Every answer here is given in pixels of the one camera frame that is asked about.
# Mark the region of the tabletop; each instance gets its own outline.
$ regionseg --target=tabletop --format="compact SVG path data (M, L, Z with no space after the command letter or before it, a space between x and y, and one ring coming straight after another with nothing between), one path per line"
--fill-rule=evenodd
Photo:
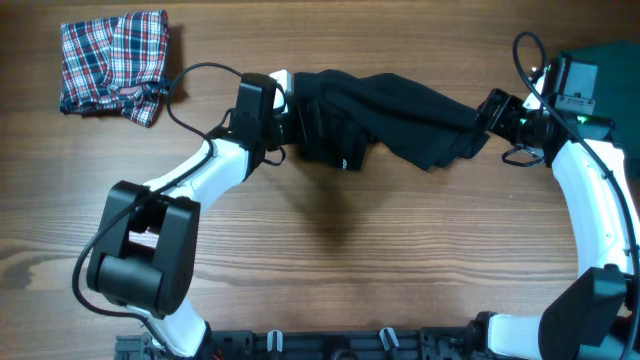
M111 186L163 175L200 146L164 109L143 128L63 115L60 24L166 9L167 73L216 61L241 71L393 72L469 106L492 88L526 96L514 36L549 54L640 39L623 1L285 1L130 5L62 0L0 7L0 358L111 358L133 320L97 316L71 271ZM523 42L522 58L539 55ZM187 76L175 112L207 131L238 80ZM502 163L493 136L471 160L421 171L383 145L360 172L304 161L262 166L200 221L189 296L214 330L416 329L479 311L540 314L575 279L575 243L550 169ZM87 297L108 306L101 295Z

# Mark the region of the plaid cloth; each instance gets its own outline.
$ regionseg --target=plaid cloth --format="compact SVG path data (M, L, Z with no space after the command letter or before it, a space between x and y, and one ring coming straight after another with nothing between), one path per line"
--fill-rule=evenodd
M62 24L65 114L116 112L145 127L153 122L169 45L166 11Z

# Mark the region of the red and blue plaid fabric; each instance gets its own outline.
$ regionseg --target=red and blue plaid fabric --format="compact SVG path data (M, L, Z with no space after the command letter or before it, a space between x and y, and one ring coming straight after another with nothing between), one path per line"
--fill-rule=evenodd
M116 112L145 127L153 122L169 81L166 11L62 24L65 114Z

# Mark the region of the black garment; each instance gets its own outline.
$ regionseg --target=black garment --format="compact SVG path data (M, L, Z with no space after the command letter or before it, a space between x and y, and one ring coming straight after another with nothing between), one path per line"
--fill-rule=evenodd
M358 170L381 141L423 170L471 158L489 139L476 111L395 74L358 79L344 72L296 73L290 109L301 118L304 157Z

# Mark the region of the wooden surface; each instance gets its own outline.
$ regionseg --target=wooden surface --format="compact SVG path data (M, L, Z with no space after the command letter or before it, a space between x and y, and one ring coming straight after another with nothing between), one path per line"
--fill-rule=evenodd
M61 22L164 8L170 75L201 61L395 72L470 106L494 87L525 95L511 59L522 30L550 54L640 38L637 2L122 2L0 8L0 358L110 358L116 334L141 332L82 308L71 269L113 184L162 175L199 147L162 110L151 129L59 113ZM522 54L539 61L530 43ZM235 103L237 79L203 70L183 89L176 112L208 130ZM473 160L422 172L379 145L360 173L290 148L202 218L192 302L214 329L255 331L539 314L576 276L572 229L551 171L503 164L507 148L494 137Z

